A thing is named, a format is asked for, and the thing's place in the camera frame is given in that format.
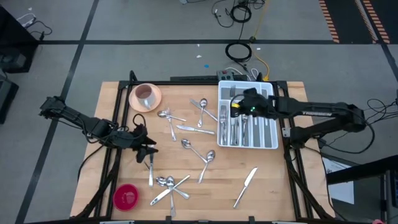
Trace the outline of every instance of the red bowl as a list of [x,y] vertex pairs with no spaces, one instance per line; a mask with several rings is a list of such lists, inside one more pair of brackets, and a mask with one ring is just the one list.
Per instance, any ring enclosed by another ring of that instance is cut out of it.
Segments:
[[138,202],[139,192],[132,184],[123,184],[113,195],[113,205],[120,211],[132,210]]

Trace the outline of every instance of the cutlery tray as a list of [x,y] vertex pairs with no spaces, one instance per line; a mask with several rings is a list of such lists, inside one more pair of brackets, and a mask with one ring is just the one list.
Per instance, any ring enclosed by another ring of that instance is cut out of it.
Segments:
[[[229,105],[233,97],[231,97],[231,89],[235,86],[234,96],[243,94],[244,90],[248,88],[256,88],[258,94],[262,94],[268,98],[269,95],[274,95],[273,87],[270,83],[266,82],[241,82],[241,81],[220,81],[218,83],[218,131],[217,143],[223,147],[241,147],[252,149],[277,149],[278,148],[278,133],[276,121],[266,118],[253,118],[247,116],[246,132],[243,141],[243,116],[231,118]],[[235,103],[243,99],[243,96],[238,96],[234,100]],[[226,142],[222,137],[221,125],[221,108],[226,108],[225,120],[225,135]],[[237,144],[232,144],[232,133],[234,132],[232,124],[235,122],[237,125]]]

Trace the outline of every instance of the white cup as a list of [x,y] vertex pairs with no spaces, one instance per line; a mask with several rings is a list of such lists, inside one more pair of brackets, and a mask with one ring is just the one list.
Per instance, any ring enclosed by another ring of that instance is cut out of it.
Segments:
[[148,110],[152,108],[155,103],[155,93],[148,84],[141,84],[136,87],[136,96],[138,102],[145,106]]

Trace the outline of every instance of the knife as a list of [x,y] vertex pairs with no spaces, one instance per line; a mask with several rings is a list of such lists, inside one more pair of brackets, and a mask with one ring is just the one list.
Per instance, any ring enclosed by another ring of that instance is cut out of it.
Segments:
[[[191,101],[191,103],[192,103],[193,105],[195,105],[197,108],[201,109],[201,106],[200,106],[200,104],[199,104],[198,102],[196,102],[196,101],[193,100],[193,99],[189,99],[189,101]],[[216,116],[213,115],[213,114],[212,114],[211,112],[209,112],[208,110],[206,110],[206,108],[203,109],[203,111],[206,112],[206,114],[208,114],[209,116],[211,116],[211,118],[213,118],[215,121],[218,121],[217,118],[216,118]]]
[[164,190],[162,193],[160,193],[153,201],[150,202],[150,205],[156,204],[158,201],[162,200],[168,193],[170,193],[170,189]]
[[182,129],[182,130],[186,130],[186,131],[198,131],[198,132],[206,133],[206,134],[215,134],[213,131],[196,129],[196,128],[192,128],[192,127],[188,127],[188,126],[184,126],[184,125],[176,125],[176,126],[178,127],[178,129]]
[[236,202],[235,202],[235,204],[234,204],[234,208],[237,208],[237,207],[238,207],[239,201],[241,200],[241,198],[242,198],[242,196],[243,196],[243,193],[246,191],[247,187],[249,187],[250,181],[251,181],[251,179],[253,179],[253,176],[254,176],[254,174],[256,173],[256,171],[257,171],[257,167],[253,168],[253,169],[250,171],[250,174],[248,175],[248,177],[246,178],[246,180],[244,181],[244,187],[243,187],[243,189],[242,189],[242,191],[241,191],[241,194],[239,194],[238,199],[236,199]]

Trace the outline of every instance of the yellow cable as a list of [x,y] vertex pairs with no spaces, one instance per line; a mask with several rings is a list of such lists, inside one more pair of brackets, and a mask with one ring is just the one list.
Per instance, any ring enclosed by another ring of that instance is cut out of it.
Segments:
[[[256,29],[256,31],[255,31],[255,33],[254,33],[254,35],[253,35],[254,38],[256,38],[257,33],[258,33],[259,29],[260,29],[262,20],[263,20],[263,18],[264,18],[264,15],[266,14],[266,11],[267,11],[267,8],[268,8],[269,1],[270,1],[270,0],[265,0],[265,1],[266,1],[266,3],[264,4],[264,7],[262,8],[262,13],[261,13],[260,21],[259,21],[259,23],[258,23],[258,25],[257,25],[257,29]],[[255,52],[253,49],[251,49],[251,51],[253,52],[254,56],[255,56],[260,62],[262,62],[262,63],[267,67],[267,74],[262,78],[262,80],[263,80],[263,81],[268,81],[268,80],[269,80],[269,66],[268,66],[267,62],[265,62],[263,59],[261,59],[261,58],[256,54],[256,52]]]

